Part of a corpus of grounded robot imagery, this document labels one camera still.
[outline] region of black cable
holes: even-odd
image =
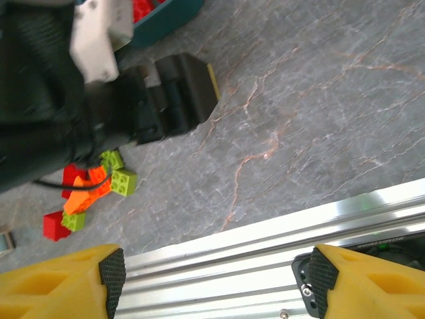
[[[43,181],[41,179],[38,179],[36,181],[33,181],[35,185],[47,187],[47,188],[53,188],[53,189],[60,189],[62,191],[95,191],[99,187],[101,187],[103,184],[105,184],[109,178],[112,176],[112,168],[109,167],[108,174],[106,178],[101,181],[99,184],[93,185],[93,186],[87,186],[87,187],[80,187],[80,186],[73,186],[73,185],[62,185],[57,183],[52,183],[50,181]]]

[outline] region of aluminum rail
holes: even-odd
[[[420,179],[128,257],[116,318],[311,318],[296,256],[424,231]]]

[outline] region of orange lego brick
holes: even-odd
[[[99,184],[103,182],[106,176],[108,176],[103,166],[89,169],[88,175],[90,176],[90,180],[93,184]],[[98,197],[103,197],[109,194],[111,191],[112,191],[112,187],[111,187],[111,179],[110,179],[106,181],[105,184],[97,188],[97,190],[95,190],[94,192],[96,192],[96,195]]]
[[[81,177],[77,177],[74,186],[91,186],[91,181],[84,181]],[[95,191],[73,191],[69,200],[64,205],[64,211],[68,215],[78,214],[89,208],[99,197]]]

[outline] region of hex bolt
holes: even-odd
[[[92,0],[88,3],[91,9],[95,9],[98,6],[98,2],[96,0]]]
[[[279,317],[280,317],[281,319],[288,319],[288,318],[290,317],[290,314],[288,314],[288,311],[286,311],[286,310],[282,309],[282,310],[280,311]]]
[[[302,291],[303,295],[306,296],[306,297],[310,297],[313,294],[313,292],[311,291],[311,287],[307,284],[304,284],[301,287],[301,291]]]

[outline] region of metal screw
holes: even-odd
[[[290,317],[290,314],[288,314],[288,311],[286,311],[286,310],[281,310],[279,317],[281,319],[288,319]]]
[[[76,8],[74,12],[74,18],[76,20],[81,20],[82,17],[83,17],[83,13],[78,8]]]
[[[93,0],[89,2],[88,5],[90,6],[91,9],[95,9],[98,6],[98,2],[96,0]]]
[[[310,297],[313,294],[313,292],[311,291],[311,287],[307,284],[304,284],[301,287],[301,291],[303,292],[303,295],[306,297]]]

